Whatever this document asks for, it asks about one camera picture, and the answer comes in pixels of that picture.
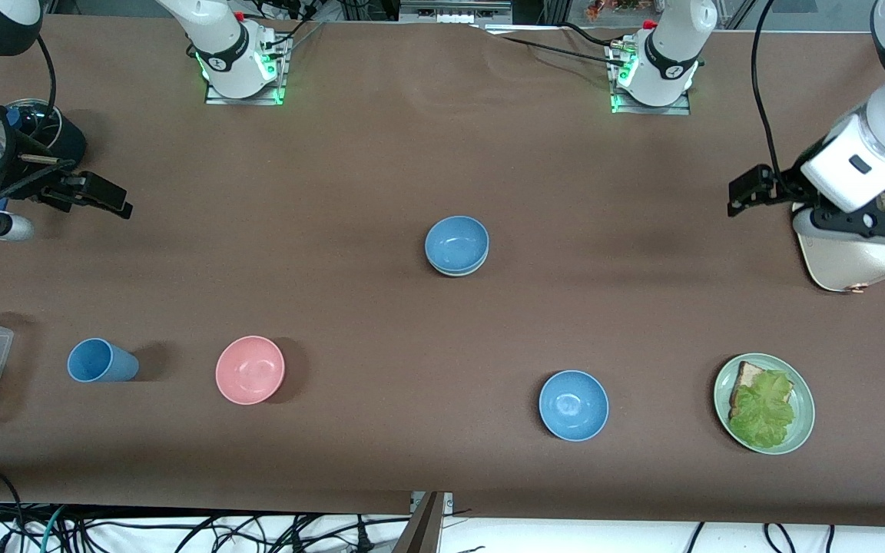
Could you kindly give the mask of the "green plate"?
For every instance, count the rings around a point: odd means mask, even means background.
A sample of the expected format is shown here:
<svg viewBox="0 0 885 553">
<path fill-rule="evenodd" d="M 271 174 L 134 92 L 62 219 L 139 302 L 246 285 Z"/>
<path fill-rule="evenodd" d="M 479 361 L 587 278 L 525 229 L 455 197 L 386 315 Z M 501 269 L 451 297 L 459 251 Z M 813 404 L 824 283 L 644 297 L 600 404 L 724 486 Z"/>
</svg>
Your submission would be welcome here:
<svg viewBox="0 0 885 553">
<path fill-rule="evenodd" d="M 730 412 L 730 396 L 733 392 L 735 379 L 738 377 L 738 367 L 741 361 L 752 362 L 759 367 L 765 369 L 777 369 L 787 372 L 789 379 L 794 383 L 793 395 L 791 395 L 790 405 L 794 409 L 794 421 L 789 426 L 787 438 L 784 439 L 782 445 L 773 448 L 756 448 L 751 445 L 744 444 L 742 440 L 735 437 L 728 428 L 728 413 Z M 765 455 L 786 455 L 797 451 L 810 437 L 814 430 L 816 410 L 814 405 L 814 396 L 808 388 L 807 382 L 801 377 L 801 374 L 786 361 L 774 355 L 766 353 L 745 353 L 737 355 L 727 362 L 717 371 L 713 382 L 713 407 L 717 416 L 717 420 L 722 424 L 724 431 L 730 435 L 734 441 L 743 445 L 753 452 Z"/>
</svg>

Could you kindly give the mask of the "green bowl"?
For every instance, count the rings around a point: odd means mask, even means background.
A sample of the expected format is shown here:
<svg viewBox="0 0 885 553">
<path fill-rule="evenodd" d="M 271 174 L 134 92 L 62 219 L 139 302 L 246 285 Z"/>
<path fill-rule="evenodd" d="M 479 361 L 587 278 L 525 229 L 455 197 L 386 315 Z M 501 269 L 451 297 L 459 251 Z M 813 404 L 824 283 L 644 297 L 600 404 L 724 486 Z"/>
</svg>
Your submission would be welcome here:
<svg viewBox="0 0 885 553">
<path fill-rule="evenodd" d="M 482 265 L 484 265 L 484 263 L 485 263 L 486 260 L 487 260 L 486 258 L 482 258 L 482 259 L 479 260 L 477 263 L 474 263 L 474 265 L 472 265 L 472 266 L 470 266 L 470 267 L 467 267 L 467 269 L 464 269 L 464 270 L 458 270 L 458 272 L 456 272 L 456 270 L 447 270 L 447 269 L 443 269 L 443 267 L 437 266 L 437 265 L 435 265 L 434 263 L 429 263 L 429 265 L 430 265 L 430 266 L 431 266 L 436 272 L 438 272 L 438 273 L 440 273 L 440 274 L 442 274 L 443 276 L 446 276 L 446 277 L 466 277 L 466 276 L 468 276 L 468 274 L 474 273 L 474 272 L 476 272 L 478 269 L 480 269 L 480 267 L 481 267 Z"/>
</svg>

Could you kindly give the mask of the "grey metal box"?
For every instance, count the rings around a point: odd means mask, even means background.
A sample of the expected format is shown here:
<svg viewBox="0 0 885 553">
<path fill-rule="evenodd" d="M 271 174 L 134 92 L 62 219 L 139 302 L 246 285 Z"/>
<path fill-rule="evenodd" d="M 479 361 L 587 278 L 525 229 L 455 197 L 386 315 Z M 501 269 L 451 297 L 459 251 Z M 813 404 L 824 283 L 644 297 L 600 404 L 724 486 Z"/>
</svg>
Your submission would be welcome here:
<svg viewBox="0 0 885 553">
<path fill-rule="evenodd" d="M 512 0 L 399 0 L 397 21 L 511 25 Z"/>
</svg>

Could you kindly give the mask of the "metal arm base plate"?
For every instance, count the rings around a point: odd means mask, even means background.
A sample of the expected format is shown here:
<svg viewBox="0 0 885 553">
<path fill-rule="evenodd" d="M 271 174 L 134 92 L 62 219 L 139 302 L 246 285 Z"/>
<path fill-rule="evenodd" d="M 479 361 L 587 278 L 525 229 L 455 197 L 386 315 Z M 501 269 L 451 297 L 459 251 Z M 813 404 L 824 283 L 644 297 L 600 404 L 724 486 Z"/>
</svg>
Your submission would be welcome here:
<svg viewBox="0 0 885 553">
<path fill-rule="evenodd" d="M 239 41 L 224 51 L 199 51 L 207 104 L 284 104 L 291 45 L 288 38 L 262 27 L 254 33 L 244 29 Z"/>
<path fill-rule="evenodd" d="M 638 47 L 635 42 L 613 41 L 604 48 L 607 59 L 615 61 L 608 68 L 612 113 L 689 115 L 688 89 L 698 63 L 659 68 L 642 58 Z"/>
</svg>

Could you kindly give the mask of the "blue bowl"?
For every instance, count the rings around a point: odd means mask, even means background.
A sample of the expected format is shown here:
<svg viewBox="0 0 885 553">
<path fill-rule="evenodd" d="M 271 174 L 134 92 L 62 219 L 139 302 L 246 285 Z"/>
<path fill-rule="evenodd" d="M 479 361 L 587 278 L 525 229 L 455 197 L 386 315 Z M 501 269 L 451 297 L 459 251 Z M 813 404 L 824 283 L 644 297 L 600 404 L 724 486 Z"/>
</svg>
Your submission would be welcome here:
<svg viewBox="0 0 885 553">
<path fill-rule="evenodd" d="M 551 375 L 538 396 L 540 419 L 552 436 L 570 443 L 600 434 L 610 417 L 604 386 L 590 374 L 570 369 Z"/>
<path fill-rule="evenodd" d="M 443 218 L 427 232 L 424 252 L 429 263 L 458 272 L 487 259 L 489 232 L 473 217 Z"/>
</svg>

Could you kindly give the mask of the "dark stand bar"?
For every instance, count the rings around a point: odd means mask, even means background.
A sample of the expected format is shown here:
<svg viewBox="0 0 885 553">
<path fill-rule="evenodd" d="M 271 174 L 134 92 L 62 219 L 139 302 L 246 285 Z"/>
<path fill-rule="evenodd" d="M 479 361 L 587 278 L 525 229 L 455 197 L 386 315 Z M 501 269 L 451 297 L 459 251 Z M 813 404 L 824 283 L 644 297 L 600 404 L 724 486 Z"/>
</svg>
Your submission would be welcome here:
<svg viewBox="0 0 885 553">
<path fill-rule="evenodd" d="M 398 538 L 391 553 L 439 553 L 445 501 L 442 492 L 427 492 L 426 497 Z"/>
</svg>

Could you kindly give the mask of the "white power strip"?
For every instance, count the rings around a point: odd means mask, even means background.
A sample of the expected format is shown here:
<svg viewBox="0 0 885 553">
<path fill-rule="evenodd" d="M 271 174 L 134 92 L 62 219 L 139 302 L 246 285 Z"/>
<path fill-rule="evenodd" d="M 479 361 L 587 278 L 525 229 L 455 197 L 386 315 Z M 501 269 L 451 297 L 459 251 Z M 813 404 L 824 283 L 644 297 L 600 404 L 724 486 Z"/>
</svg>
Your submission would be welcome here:
<svg viewBox="0 0 885 553">
<path fill-rule="evenodd" d="M 248 0 L 267 20 L 313 20 L 323 0 Z"/>
</svg>

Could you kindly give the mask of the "silver bracket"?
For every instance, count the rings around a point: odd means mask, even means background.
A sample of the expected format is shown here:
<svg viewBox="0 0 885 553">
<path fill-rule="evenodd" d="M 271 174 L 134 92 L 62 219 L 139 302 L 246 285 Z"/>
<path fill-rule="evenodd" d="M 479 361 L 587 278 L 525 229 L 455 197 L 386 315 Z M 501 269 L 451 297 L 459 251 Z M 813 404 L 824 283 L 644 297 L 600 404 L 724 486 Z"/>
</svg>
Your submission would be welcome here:
<svg viewBox="0 0 885 553">
<path fill-rule="evenodd" d="M 409 502 L 410 514 L 412 514 L 412 515 L 415 514 L 415 512 L 418 510 L 418 507 L 420 506 L 420 504 L 422 503 L 422 500 L 426 497 L 426 495 L 427 495 L 427 492 L 424 492 L 424 491 L 413 491 L 411 493 L 410 502 Z M 449 517 L 449 515 L 453 515 L 453 512 L 455 510 L 454 510 L 454 501 L 453 501 L 452 493 L 443 492 L 442 499 L 443 499 L 443 501 L 445 501 L 445 508 L 443 508 L 443 514 L 446 517 Z"/>
</svg>

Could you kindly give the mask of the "black cylindrical container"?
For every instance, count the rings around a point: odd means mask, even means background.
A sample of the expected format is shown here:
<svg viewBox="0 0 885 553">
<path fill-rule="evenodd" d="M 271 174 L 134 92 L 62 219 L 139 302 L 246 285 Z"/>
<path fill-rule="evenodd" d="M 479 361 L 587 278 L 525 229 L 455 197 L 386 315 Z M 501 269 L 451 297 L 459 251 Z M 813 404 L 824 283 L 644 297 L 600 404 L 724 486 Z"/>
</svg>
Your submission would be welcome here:
<svg viewBox="0 0 885 553">
<path fill-rule="evenodd" d="M 63 160 L 83 161 L 87 140 L 81 129 L 54 106 L 47 113 L 45 99 L 24 98 L 6 104 L 9 125 L 39 141 Z"/>
</svg>

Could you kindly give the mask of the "blue cup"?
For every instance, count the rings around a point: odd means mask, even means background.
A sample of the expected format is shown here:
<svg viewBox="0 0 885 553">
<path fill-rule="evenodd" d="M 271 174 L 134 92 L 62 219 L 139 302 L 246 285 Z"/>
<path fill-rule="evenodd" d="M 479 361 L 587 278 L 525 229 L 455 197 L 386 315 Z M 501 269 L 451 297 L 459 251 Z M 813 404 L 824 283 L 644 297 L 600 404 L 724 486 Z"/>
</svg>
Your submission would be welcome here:
<svg viewBox="0 0 885 553">
<path fill-rule="evenodd" d="M 136 378 L 140 363 L 129 351 L 91 337 L 70 351 L 66 369 L 77 382 L 127 382 Z"/>
</svg>

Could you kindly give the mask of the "green lettuce leaf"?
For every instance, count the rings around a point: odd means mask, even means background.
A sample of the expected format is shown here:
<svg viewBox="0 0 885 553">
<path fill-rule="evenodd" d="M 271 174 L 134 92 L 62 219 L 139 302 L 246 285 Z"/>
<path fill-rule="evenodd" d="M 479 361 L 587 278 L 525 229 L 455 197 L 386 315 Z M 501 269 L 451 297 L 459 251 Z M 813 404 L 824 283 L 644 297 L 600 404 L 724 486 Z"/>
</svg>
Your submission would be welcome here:
<svg viewBox="0 0 885 553">
<path fill-rule="evenodd" d="M 784 443 L 789 426 L 794 421 L 793 406 L 788 403 L 766 399 L 766 405 L 756 395 L 742 393 L 741 414 L 730 418 L 728 428 L 744 444 L 756 448 L 773 448 Z"/>
</svg>

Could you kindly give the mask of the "orange decorative item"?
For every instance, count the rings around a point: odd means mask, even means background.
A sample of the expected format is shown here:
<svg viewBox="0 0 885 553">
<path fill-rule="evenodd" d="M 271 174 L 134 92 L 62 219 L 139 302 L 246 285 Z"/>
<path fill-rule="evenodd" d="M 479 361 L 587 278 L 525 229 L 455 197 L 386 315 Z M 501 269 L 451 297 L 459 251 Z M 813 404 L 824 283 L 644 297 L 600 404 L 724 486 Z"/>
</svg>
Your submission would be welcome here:
<svg viewBox="0 0 885 553">
<path fill-rule="evenodd" d="M 635 12 L 650 11 L 652 6 L 652 0 L 588 0 L 583 14 L 588 22 L 596 22 L 607 15 L 632 15 Z"/>
</svg>

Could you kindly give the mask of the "bread slice under lettuce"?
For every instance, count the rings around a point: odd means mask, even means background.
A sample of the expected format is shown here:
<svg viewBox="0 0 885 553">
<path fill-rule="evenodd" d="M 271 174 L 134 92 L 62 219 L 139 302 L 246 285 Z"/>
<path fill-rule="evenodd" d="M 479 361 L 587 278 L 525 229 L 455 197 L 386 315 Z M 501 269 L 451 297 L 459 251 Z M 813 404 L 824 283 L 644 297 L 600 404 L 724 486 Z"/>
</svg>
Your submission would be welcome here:
<svg viewBox="0 0 885 553">
<path fill-rule="evenodd" d="M 777 369 L 765 369 L 748 361 L 741 361 L 738 367 L 733 392 L 730 396 L 730 412 L 728 416 L 733 418 L 741 414 L 742 393 L 748 391 L 756 395 L 759 402 L 766 405 L 766 399 L 773 402 L 788 403 L 794 391 L 794 383 L 790 381 L 787 372 Z"/>
</svg>

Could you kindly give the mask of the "cream toaster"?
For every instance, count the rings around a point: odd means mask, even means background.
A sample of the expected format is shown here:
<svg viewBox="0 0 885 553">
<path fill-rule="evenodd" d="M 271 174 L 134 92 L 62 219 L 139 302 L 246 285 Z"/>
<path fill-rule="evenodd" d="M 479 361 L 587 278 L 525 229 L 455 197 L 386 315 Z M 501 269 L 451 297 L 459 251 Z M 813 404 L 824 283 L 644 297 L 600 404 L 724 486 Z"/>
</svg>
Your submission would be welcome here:
<svg viewBox="0 0 885 553">
<path fill-rule="evenodd" d="M 863 207 L 878 207 L 879 196 Z M 791 204 L 791 214 L 796 204 Z M 885 245 L 825 240 L 794 233 L 808 276 L 822 290 L 853 293 L 885 280 Z"/>
</svg>

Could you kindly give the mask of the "pink bowl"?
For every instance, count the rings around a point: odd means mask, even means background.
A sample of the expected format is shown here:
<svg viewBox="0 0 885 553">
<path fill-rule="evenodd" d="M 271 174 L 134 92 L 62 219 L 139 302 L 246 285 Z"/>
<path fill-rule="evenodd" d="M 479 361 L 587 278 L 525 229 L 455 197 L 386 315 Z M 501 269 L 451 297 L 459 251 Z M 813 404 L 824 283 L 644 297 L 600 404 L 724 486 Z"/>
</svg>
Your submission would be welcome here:
<svg viewBox="0 0 885 553">
<path fill-rule="evenodd" d="M 239 406 L 269 399 L 285 377 L 280 347 L 262 336 L 243 336 L 228 344 L 219 355 L 214 377 L 218 391 Z"/>
</svg>

